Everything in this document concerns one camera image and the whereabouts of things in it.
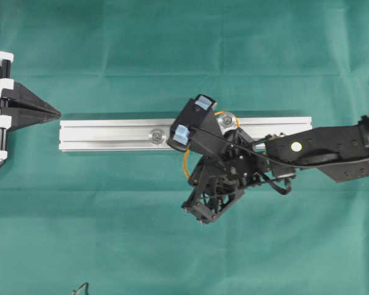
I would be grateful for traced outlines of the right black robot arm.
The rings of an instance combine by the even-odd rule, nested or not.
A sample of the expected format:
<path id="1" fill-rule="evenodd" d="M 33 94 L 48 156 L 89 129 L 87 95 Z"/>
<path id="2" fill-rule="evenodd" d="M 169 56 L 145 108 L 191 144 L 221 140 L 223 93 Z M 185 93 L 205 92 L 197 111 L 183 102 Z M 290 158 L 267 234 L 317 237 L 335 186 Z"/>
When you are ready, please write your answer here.
<path id="1" fill-rule="evenodd" d="M 201 224 L 215 222 L 248 187 L 268 184 L 281 195 L 292 190 L 298 169 L 317 168 L 337 183 L 369 176 L 369 116 L 358 124 L 320 127 L 254 140 L 243 129 L 221 133 L 190 127 L 190 150 L 201 154 L 182 209 Z"/>

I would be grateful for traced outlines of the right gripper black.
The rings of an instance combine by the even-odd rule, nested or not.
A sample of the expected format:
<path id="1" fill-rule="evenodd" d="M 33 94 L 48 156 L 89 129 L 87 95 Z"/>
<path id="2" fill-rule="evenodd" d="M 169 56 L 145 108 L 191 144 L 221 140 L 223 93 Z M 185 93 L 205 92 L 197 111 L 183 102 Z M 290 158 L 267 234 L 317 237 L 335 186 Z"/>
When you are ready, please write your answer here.
<path id="1" fill-rule="evenodd" d="M 241 128 L 228 131 L 223 138 L 229 144 L 222 155 L 217 159 L 203 156 L 188 178 L 193 191 L 181 207 L 201 224 L 217 221 L 246 188 L 266 182 L 261 159 L 246 151 L 253 149 L 255 140 Z"/>

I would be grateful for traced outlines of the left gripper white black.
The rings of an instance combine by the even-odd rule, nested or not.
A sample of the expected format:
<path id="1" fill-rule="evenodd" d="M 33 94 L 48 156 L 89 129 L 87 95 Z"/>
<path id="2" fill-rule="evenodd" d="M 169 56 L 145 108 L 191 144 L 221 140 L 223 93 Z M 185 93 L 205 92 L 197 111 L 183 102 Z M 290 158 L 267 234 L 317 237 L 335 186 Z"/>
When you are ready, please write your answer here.
<path id="1" fill-rule="evenodd" d="M 7 131 L 44 124 L 61 113 L 31 90 L 10 78 L 14 55 L 0 51 L 0 162 L 7 159 Z"/>

